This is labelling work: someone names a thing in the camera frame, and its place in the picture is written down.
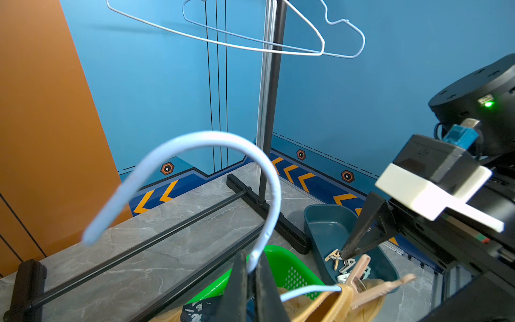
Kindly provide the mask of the tan yellow t-shirt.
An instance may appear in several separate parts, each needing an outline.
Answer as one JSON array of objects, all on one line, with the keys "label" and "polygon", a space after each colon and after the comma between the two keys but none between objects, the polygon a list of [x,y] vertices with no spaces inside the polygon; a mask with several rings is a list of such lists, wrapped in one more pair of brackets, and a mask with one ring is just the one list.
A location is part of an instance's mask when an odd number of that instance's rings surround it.
[{"label": "tan yellow t-shirt", "polygon": [[[352,309],[353,291],[346,288],[341,292],[323,292],[314,300],[301,295],[283,305],[290,321],[373,321],[382,309],[385,297]],[[171,309],[152,321],[180,321],[181,311],[182,307]]]}]

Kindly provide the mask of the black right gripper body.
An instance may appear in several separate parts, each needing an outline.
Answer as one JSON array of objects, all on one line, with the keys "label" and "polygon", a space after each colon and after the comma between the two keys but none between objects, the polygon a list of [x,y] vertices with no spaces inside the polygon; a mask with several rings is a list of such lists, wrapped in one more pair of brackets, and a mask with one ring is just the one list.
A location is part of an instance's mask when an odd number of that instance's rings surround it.
[{"label": "black right gripper body", "polygon": [[479,169],[451,195],[404,169],[389,169],[398,231],[442,269],[472,281],[424,321],[514,320],[514,169]]}]

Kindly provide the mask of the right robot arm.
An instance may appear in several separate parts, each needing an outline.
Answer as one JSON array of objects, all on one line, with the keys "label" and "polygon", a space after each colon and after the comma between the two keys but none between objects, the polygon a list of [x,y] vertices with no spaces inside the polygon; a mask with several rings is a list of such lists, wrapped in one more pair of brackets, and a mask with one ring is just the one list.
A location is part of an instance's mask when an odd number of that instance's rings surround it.
[{"label": "right robot arm", "polygon": [[426,321],[514,320],[514,55],[437,93],[440,138],[413,135],[376,181],[343,249],[366,253],[402,234],[472,280]]}]

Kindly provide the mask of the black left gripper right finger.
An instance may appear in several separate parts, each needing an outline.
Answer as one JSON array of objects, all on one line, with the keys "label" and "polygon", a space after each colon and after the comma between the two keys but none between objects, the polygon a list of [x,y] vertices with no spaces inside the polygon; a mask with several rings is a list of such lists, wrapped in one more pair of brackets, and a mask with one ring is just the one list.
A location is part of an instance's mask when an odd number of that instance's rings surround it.
[{"label": "black left gripper right finger", "polygon": [[289,322],[266,255],[261,255],[253,275],[256,321]]}]

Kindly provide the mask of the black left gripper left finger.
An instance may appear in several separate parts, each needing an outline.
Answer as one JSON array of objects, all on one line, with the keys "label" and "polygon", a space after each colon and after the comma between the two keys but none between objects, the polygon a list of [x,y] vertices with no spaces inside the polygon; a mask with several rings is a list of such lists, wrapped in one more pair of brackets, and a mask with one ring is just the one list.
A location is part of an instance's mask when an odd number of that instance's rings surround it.
[{"label": "black left gripper left finger", "polygon": [[217,310],[216,321],[246,321],[248,293],[246,264],[246,254],[244,251],[241,251],[235,257],[229,282]]}]

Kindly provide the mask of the white wire hanger navy shirt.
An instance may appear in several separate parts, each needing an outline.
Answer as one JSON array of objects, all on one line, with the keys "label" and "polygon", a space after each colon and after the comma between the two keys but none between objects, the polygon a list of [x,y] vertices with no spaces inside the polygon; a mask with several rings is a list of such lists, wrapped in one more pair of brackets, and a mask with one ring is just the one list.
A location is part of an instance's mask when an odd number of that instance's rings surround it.
[{"label": "white wire hanger navy shirt", "polygon": [[231,44],[231,43],[228,43],[228,42],[221,42],[221,41],[218,41],[218,40],[211,40],[208,37],[202,38],[200,36],[195,36],[195,35],[192,35],[192,34],[188,34],[188,33],[184,33],[184,32],[178,31],[178,30],[167,28],[167,27],[165,27],[163,25],[155,24],[155,23],[153,23],[151,21],[143,20],[143,19],[141,19],[139,17],[130,15],[130,14],[126,13],[126,12],[122,12],[121,10],[114,8],[110,4],[110,1],[106,1],[106,5],[107,5],[107,8],[109,10],[111,10],[111,11],[113,11],[113,12],[115,12],[115,13],[121,15],[121,16],[127,17],[127,18],[129,18],[131,20],[140,22],[142,24],[149,25],[149,26],[151,26],[153,28],[157,28],[157,29],[165,31],[165,32],[169,32],[169,33],[172,33],[172,34],[175,34],[175,35],[179,35],[179,36],[183,36],[185,38],[190,38],[190,39],[193,39],[193,40],[198,40],[198,41],[201,41],[201,42],[206,42],[208,44],[215,44],[215,45],[218,45],[218,46],[224,46],[226,48],[245,50],[245,51],[249,51],[249,52],[268,53],[268,54],[282,54],[282,55],[288,55],[288,56],[309,56],[309,57],[323,56],[324,53],[325,53],[325,39],[321,35],[319,30],[314,26],[314,24],[310,20],[308,20],[302,13],[300,13],[300,11],[294,5],[292,5],[290,1],[276,1],[276,2],[277,2],[277,7],[276,8],[278,8],[279,5],[285,5],[287,9],[292,10],[301,20],[304,21],[305,24],[308,25],[309,28],[312,29],[313,32],[315,32],[316,36],[318,37],[318,39],[320,41],[320,45],[321,45],[319,50],[311,50],[311,49],[307,49],[307,48],[301,48],[301,47],[296,47],[296,46],[289,46],[289,45],[285,45],[285,44],[280,44],[278,41],[275,41],[275,42],[265,41],[265,40],[261,40],[261,39],[252,38],[252,37],[244,36],[244,35],[241,35],[241,34],[229,32],[229,31],[222,30],[222,29],[219,29],[219,28],[211,27],[210,25],[207,25],[207,24],[197,23],[197,22],[195,22],[193,20],[189,20],[186,17],[185,9],[186,9],[186,4],[188,3],[188,1],[185,1],[182,4],[182,15],[183,15],[183,18],[188,23],[197,25],[198,27],[205,28],[207,30],[213,30],[215,32],[223,33],[225,35],[233,36],[233,37],[236,37],[236,38],[241,38],[241,39],[244,39],[244,40],[249,40],[249,41],[252,41],[252,42],[257,42],[257,43],[260,43],[260,44],[263,44],[263,45],[269,45],[269,46],[272,47],[272,49],[269,49],[269,48],[257,48],[257,47],[249,47],[249,46],[242,46],[242,45],[237,45],[237,44]]}]

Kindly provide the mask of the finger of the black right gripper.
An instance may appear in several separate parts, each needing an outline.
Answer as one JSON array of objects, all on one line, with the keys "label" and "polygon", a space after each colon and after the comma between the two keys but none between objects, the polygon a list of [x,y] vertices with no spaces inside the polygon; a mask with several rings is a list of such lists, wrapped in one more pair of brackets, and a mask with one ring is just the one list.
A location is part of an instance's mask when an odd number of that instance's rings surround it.
[{"label": "finger of the black right gripper", "polygon": [[358,221],[341,250],[341,258],[347,260],[362,255],[397,236],[398,233],[398,224],[391,206],[385,198],[371,192],[366,198]]}]

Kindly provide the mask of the white wire hanger tan shirt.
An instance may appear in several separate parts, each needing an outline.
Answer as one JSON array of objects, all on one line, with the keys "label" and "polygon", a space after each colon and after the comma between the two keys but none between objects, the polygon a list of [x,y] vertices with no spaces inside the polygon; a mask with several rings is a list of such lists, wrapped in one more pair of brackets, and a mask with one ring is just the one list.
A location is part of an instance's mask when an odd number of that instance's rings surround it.
[{"label": "white wire hanger tan shirt", "polygon": [[235,134],[227,134],[220,131],[198,131],[179,136],[158,146],[138,165],[130,167],[122,173],[122,184],[118,186],[112,197],[84,231],[83,243],[92,245],[97,242],[103,232],[109,228],[121,213],[126,203],[130,204],[133,213],[141,214],[148,209],[143,207],[137,210],[137,208],[140,205],[145,206],[148,201],[153,205],[155,200],[158,200],[160,203],[168,202],[174,197],[220,177],[222,174],[228,173],[230,170],[226,169],[207,175],[193,167],[161,181],[147,184],[146,181],[148,177],[153,175],[155,168],[165,171],[166,167],[173,167],[170,162],[165,162],[167,158],[172,158],[174,155],[187,150],[210,146],[230,148],[246,154],[247,160],[253,159],[260,166],[264,167],[262,169],[263,175],[269,180],[272,180],[272,170],[275,170],[278,176],[286,174],[286,172],[280,171],[277,167],[277,164],[282,160],[281,158],[271,159],[270,161],[266,160],[265,152],[252,146],[251,142]]}]

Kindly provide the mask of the yellow clothespin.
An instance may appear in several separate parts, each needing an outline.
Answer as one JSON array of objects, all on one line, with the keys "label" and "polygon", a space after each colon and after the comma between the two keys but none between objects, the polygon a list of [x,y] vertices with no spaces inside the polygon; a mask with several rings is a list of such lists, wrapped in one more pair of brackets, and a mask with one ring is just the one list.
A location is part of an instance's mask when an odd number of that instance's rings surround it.
[{"label": "yellow clothespin", "polygon": [[340,250],[339,249],[335,249],[334,251],[332,251],[330,254],[328,254],[326,257],[325,257],[325,262],[328,262],[328,261],[334,261],[334,266],[333,266],[333,270],[334,271],[337,271],[338,268],[339,268],[339,263],[340,261],[342,261],[343,259],[341,258],[341,253],[340,253]]}]

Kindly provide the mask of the navy printed t-shirt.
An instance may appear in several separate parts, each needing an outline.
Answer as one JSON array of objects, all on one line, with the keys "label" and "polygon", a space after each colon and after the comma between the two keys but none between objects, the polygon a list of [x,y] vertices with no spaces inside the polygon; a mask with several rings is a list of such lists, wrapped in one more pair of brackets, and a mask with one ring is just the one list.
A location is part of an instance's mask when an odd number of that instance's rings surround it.
[{"label": "navy printed t-shirt", "polygon": [[248,302],[245,312],[237,314],[224,310],[219,314],[224,296],[217,296],[189,303],[182,307],[180,321],[205,322],[205,321],[255,321],[256,312],[253,300]]}]

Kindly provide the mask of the pink clothespin front tan shirt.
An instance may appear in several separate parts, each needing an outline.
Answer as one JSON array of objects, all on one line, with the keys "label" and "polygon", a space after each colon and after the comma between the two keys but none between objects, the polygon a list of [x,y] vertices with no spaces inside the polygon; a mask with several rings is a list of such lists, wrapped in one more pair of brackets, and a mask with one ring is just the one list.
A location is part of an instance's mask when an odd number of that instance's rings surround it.
[{"label": "pink clothespin front tan shirt", "polygon": [[353,300],[351,303],[352,309],[356,309],[372,300],[383,297],[394,289],[411,283],[417,279],[416,275],[409,274],[401,279],[390,282],[384,282],[380,279],[361,280],[361,277],[370,261],[370,256],[367,254],[362,255],[345,282],[345,285],[353,291]]}]

